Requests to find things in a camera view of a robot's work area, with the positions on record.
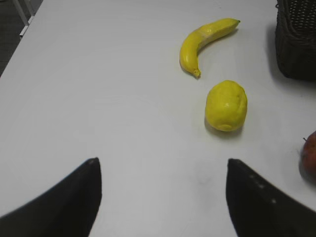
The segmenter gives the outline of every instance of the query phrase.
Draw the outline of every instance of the yellow banana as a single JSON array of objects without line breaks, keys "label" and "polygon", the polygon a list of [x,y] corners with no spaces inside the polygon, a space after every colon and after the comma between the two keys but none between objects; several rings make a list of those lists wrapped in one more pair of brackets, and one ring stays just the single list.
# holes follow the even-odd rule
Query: yellow banana
[{"label": "yellow banana", "polygon": [[196,29],[183,41],[180,50],[180,65],[183,70],[196,78],[201,76],[198,69],[198,52],[208,43],[232,32],[239,20],[224,18]]}]

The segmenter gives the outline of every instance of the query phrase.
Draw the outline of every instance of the apple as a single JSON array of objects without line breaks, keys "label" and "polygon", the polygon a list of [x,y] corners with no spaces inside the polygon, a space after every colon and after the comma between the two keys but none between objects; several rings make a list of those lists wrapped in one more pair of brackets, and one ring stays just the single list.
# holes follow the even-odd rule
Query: apple
[{"label": "apple", "polygon": [[305,141],[302,152],[303,167],[310,175],[316,177],[316,131]]}]

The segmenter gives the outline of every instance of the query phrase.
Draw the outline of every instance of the white table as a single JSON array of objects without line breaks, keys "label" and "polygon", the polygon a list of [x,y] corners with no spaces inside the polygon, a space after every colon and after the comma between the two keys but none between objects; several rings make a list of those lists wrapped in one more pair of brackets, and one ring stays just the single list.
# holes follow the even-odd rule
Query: white table
[{"label": "white table", "polygon": [[[91,237],[236,236],[225,184],[240,158],[316,210],[298,172],[316,129],[316,87],[284,78],[275,0],[46,0],[0,79],[0,216],[87,158],[102,165]],[[238,31],[204,50],[199,80],[182,41],[224,17]],[[231,79],[248,96],[241,133],[204,127],[208,91]]]}]

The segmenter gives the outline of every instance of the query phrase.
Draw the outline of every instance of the lemon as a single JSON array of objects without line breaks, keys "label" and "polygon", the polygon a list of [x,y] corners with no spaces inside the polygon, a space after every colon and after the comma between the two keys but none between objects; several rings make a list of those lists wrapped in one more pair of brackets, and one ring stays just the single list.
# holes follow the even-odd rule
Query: lemon
[{"label": "lemon", "polygon": [[205,119],[221,131],[240,128],[247,114],[247,96],[234,81],[225,80],[214,86],[207,96]]}]

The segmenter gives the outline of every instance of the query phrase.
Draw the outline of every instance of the dark brown basket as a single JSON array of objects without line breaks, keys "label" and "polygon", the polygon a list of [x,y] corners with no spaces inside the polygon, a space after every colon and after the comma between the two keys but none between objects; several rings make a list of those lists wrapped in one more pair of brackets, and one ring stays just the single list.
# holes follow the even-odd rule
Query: dark brown basket
[{"label": "dark brown basket", "polygon": [[316,0],[277,0],[276,59],[288,78],[316,81]]}]

